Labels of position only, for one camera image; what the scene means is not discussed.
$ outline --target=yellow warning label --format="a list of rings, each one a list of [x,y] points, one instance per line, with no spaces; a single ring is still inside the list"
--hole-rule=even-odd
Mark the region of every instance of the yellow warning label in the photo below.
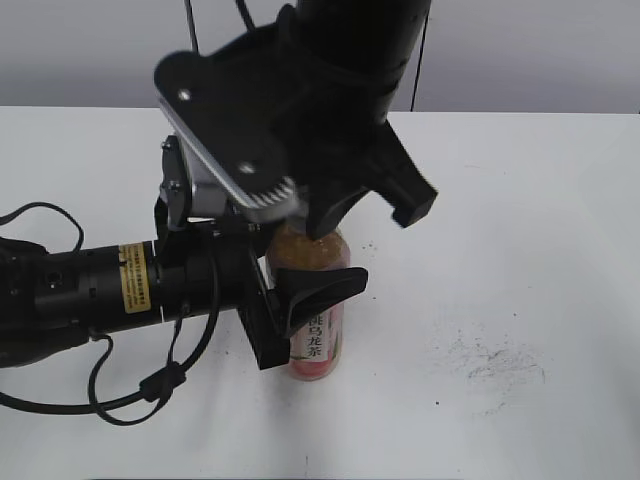
[[[120,281],[122,283],[122,299],[124,311],[139,313],[151,310],[149,294],[149,277],[147,262],[144,258],[144,245],[120,245]]]

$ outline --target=black cylindrical motor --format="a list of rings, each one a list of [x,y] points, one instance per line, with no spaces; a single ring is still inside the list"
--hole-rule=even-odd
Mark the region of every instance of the black cylindrical motor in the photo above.
[[[237,249],[212,236],[184,235],[175,257],[152,242],[0,258],[0,367],[18,366],[110,333],[209,312],[216,255],[221,309],[242,299]]]
[[[298,0],[296,9],[306,48],[331,65],[371,79],[363,98],[361,90],[345,100],[380,124],[430,5],[431,0]]]

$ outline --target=robotic arm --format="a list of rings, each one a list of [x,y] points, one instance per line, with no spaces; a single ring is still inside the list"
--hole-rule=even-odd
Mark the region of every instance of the robotic arm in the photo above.
[[[289,338],[362,292],[367,272],[279,270],[269,290],[257,259],[279,222],[304,203],[307,234],[321,238],[373,190],[407,227],[437,195],[386,120],[429,3],[298,0],[275,23],[249,24],[209,57],[178,52],[162,60],[155,84],[176,133],[162,148],[158,240],[81,250],[78,226],[77,248],[51,255],[0,238],[0,367],[107,339],[90,404],[34,404],[5,394],[0,404],[112,421],[107,410],[144,398],[158,400],[153,414],[204,351],[220,309],[238,311],[260,368],[287,363]],[[173,361],[170,352],[139,392],[95,399],[110,332],[175,320],[177,335],[184,318],[206,313],[205,333],[187,361]]]

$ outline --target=bottle label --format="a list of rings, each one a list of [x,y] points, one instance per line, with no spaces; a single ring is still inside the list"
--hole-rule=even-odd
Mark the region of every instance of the bottle label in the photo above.
[[[313,317],[291,338],[291,359],[303,362],[326,362],[331,350],[334,309]]]

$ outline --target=cable connector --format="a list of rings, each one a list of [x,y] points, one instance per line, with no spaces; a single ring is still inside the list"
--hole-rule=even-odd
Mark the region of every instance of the cable connector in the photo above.
[[[140,382],[140,393],[147,402],[155,402],[165,388],[173,392],[187,380],[187,375],[178,362],[171,362]]]

